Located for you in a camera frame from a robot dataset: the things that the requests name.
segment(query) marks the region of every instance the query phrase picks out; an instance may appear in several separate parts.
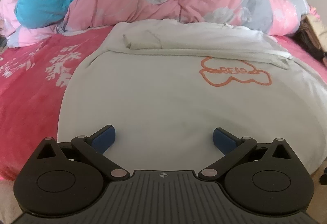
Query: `blue foam pad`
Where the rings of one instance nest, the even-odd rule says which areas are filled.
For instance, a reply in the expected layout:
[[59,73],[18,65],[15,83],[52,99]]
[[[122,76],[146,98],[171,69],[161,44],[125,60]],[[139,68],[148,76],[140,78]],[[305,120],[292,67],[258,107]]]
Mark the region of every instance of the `blue foam pad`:
[[102,134],[93,139],[91,147],[97,152],[103,154],[115,142],[116,131],[113,126],[104,131]]
[[237,145],[234,140],[222,133],[220,130],[215,129],[213,134],[213,140],[215,146],[224,154],[227,155],[233,151]]

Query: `black plastic base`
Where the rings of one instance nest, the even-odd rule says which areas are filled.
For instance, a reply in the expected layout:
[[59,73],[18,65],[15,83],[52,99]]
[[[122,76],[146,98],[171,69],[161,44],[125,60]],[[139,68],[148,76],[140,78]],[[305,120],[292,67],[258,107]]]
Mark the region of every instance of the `black plastic base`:
[[306,213],[254,215],[233,204],[213,181],[192,171],[135,171],[114,181],[92,206],[61,218],[23,214],[15,224],[316,224]]

